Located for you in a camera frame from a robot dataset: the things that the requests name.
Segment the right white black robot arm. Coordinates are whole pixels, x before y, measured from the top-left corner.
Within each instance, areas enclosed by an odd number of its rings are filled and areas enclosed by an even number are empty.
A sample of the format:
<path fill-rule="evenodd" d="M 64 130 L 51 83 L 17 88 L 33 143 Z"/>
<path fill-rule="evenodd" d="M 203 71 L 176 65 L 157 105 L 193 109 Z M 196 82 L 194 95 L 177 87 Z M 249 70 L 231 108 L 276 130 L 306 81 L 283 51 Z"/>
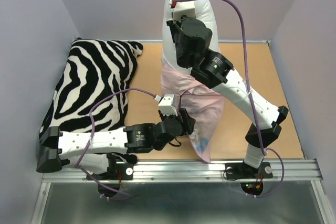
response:
<path fill-rule="evenodd" d="M 248 177 L 255 176 L 260 172 L 265 148 L 279 137 L 288 108 L 269 103 L 226 57 L 210 49 L 213 33 L 202 21 L 184 15 L 179 21 L 167 20 L 166 25 L 175 46 L 177 65 L 188 69 L 191 77 L 225 97 L 251 120 L 241 170 Z"/>

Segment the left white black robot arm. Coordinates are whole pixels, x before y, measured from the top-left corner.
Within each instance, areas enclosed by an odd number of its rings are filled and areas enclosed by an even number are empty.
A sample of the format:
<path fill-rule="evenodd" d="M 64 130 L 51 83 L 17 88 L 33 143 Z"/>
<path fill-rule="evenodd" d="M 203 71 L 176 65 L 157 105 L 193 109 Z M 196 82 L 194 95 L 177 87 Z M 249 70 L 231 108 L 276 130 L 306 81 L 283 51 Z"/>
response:
<path fill-rule="evenodd" d="M 193 133 L 196 121 L 186 109 L 160 115 L 161 122 L 123 126 L 97 133 L 73 133 L 49 127 L 38 141 L 36 171 L 55 173 L 63 167 L 85 169 L 106 179 L 113 178 L 117 166 L 113 157 L 136 164 L 135 154 L 161 151 L 175 138 Z"/>

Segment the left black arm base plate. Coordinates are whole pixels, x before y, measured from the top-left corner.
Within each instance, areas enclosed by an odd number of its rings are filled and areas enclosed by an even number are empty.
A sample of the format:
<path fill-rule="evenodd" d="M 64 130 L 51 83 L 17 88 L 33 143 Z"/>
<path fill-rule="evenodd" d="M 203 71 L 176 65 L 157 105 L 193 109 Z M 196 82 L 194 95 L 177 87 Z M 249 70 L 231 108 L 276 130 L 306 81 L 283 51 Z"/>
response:
<path fill-rule="evenodd" d="M 133 164 L 115 163 L 109 165 L 107 171 L 103 174 L 91 174 L 97 180 L 132 180 Z"/>

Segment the purple pink princess pillowcase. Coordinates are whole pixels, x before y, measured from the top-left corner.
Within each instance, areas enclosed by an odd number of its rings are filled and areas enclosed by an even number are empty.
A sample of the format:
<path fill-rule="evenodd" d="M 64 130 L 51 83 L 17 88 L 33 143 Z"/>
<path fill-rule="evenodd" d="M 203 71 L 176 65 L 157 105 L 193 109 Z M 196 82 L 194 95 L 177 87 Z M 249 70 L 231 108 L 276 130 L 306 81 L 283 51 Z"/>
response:
<path fill-rule="evenodd" d="M 164 95 L 176 95 L 180 107 L 195 119 L 194 131 L 188 138 L 199 158 L 210 163 L 211 139 L 223 114 L 224 97 L 168 64 L 162 65 L 161 89 Z"/>

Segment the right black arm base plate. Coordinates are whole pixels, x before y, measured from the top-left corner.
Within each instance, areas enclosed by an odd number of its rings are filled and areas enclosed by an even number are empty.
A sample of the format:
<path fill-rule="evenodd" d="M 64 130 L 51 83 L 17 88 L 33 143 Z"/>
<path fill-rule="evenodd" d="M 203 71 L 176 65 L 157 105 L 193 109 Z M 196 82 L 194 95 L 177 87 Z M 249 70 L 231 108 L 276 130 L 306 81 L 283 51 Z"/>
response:
<path fill-rule="evenodd" d="M 226 163 L 224 173 L 228 180 L 273 178 L 269 162 L 262 162 L 258 168 L 253 168 L 244 162 Z"/>

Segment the white pillow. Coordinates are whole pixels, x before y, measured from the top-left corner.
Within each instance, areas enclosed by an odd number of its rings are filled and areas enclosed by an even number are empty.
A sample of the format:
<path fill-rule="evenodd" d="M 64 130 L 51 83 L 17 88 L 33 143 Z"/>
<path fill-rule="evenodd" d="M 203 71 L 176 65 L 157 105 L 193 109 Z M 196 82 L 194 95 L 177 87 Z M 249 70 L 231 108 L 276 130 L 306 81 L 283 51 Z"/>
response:
<path fill-rule="evenodd" d="M 162 69 L 191 73 L 192 67 L 220 52 L 215 15 L 209 0 L 165 0 L 162 25 Z"/>

